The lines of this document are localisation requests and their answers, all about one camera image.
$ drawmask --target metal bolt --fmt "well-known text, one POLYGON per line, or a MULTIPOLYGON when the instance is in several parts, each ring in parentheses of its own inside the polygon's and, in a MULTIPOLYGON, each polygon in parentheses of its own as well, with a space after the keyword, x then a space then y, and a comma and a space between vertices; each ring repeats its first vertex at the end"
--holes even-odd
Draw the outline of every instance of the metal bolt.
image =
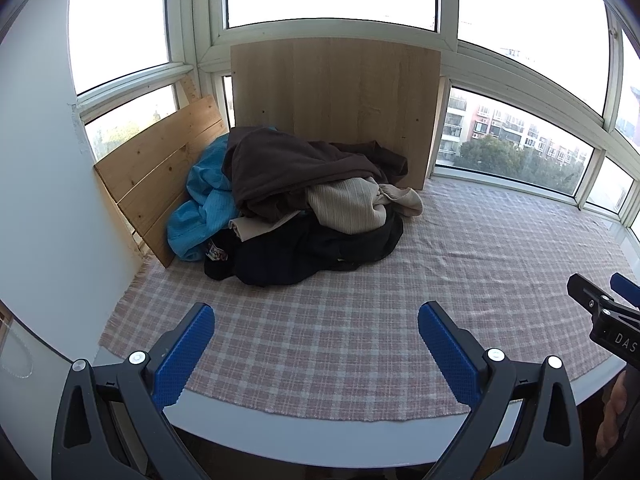
POLYGON ((146 354, 144 352, 133 352, 133 354, 131 354, 129 356, 129 362, 132 365, 139 365, 141 362, 143 362, 146 359, 146 354))
POLYGON ((562 368, 562 360, 555 355, 552 355, 549 359, 546 360, 549 363, 549 366, 552 368, 562 368))
POLYGON ((71 369, 75 372, 79 372, 80 370, 84 370, 85 366, 86 366, 85 360, 78 359, 78 361, 74 361, 74 363, 71 365, 71 369))
POLYGON ((504 359, 504 352, 498 348, 491 348, 487 351, 487 355, 491 361, 500 362, 504 359))

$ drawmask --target white table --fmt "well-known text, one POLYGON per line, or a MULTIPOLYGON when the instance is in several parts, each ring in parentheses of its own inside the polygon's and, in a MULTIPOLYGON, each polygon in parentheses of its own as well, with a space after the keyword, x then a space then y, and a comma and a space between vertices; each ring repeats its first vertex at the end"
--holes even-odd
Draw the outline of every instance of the white table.
MULTIPOLYGON (((94 365, 122 359, 100 348, 94 365)), ((572 382, 576 403, 597 392, 625 362, 612 356, 572 382)), ((520 403, 511 404, 494 446, 511 434, 520 403)), ((184 390, 178 403, 164 409, 178 428, 254 455, 307 465, 384 468, 436 462, 466 415, 404 422, 318 420, 260 412, 184 390)))

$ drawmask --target human hand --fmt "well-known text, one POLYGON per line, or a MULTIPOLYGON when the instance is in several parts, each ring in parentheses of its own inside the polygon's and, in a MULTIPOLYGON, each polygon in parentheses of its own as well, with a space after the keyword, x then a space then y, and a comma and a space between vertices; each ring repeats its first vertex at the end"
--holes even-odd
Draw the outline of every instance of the human hand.
POLYGON ((611 391, 609 402, 604 407, 604 420, 598 429, 596 437, 596 451, 598 456, 605 456, 609 449, 616 445, 618 441, 618 415, 625 411, 626 406, 626 388, 625 388, 626 370, 618 376, 616 384, 611 391))

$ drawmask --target blue gripper pad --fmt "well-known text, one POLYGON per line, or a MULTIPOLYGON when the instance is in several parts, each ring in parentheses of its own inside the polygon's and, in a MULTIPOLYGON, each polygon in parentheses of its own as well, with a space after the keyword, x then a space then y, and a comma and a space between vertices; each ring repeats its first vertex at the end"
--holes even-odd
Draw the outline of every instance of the blue gripper pad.
POLYGON ((151 398, 158 410, 178 401, 215 327, 213 309, 203 304, 156 370, 151 398))
POLYGON ((633 306, 640 307, 640 288, 631 280, 616 272, 609 281, 611 290, 625 298, 633 306))
POLYGON ((429 303, 418 311, 418 331, 456 400, 473 409, 482 397, 478 370, 429 303))

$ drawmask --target green foliage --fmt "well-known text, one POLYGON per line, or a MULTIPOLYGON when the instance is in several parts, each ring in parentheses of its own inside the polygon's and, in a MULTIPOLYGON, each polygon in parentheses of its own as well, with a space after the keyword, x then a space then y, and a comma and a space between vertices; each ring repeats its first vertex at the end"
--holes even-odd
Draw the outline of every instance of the green foliage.
POLYGON ((537 150, 528 147, 520 150, 508 140, 492 136, 464 142, 454 166, 521 180, 568 195, 574 193, 584 169, 580 162, 562 164, 537 150))

